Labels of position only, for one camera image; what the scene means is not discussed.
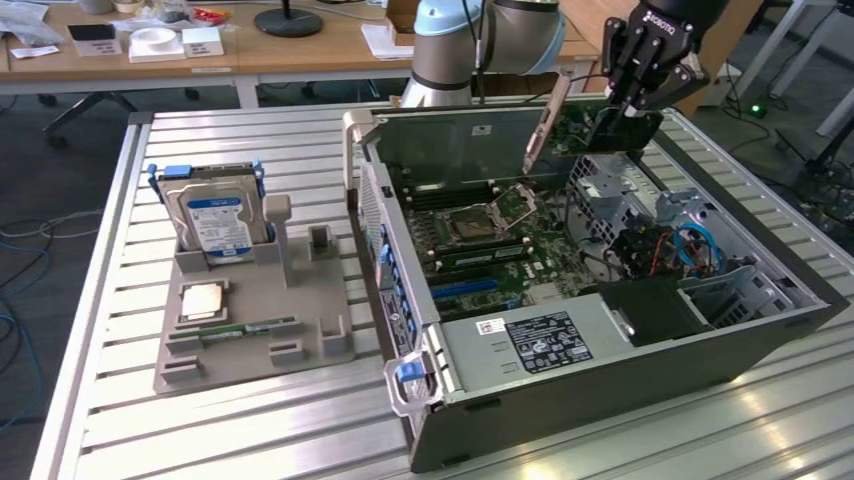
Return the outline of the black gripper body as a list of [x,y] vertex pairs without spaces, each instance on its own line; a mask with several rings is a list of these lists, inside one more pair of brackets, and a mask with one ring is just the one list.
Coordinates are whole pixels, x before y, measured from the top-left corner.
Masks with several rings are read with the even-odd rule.
[[698,54],[728,5],[728,0],[641,1],[629,15],[632,52],[638,51],[644,40],[658,35],[665,41],[682,40]]

